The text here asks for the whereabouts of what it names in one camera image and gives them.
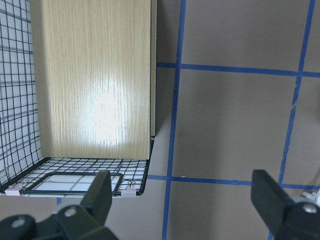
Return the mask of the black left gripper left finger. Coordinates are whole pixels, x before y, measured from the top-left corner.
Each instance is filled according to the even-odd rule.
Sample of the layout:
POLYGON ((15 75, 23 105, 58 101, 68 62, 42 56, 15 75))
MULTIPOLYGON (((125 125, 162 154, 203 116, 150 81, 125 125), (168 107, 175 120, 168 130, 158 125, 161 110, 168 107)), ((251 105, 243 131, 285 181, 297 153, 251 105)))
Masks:
POLYGON ((2 240, 116 240, 105 226, 111 205, 109 171, 98 172, 80 204, 67 205, 43 221, 18 214, 0 221, 2 240))

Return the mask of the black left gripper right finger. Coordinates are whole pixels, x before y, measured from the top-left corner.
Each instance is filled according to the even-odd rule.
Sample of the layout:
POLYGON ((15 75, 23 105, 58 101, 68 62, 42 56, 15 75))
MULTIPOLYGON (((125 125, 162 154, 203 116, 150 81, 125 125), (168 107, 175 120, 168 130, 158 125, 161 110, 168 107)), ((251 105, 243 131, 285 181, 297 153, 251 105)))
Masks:
POLYGON ((252 171, 250 200, 274 240, 320 238, 320 205, 306 195, 289 196, 263 169, 252 171))

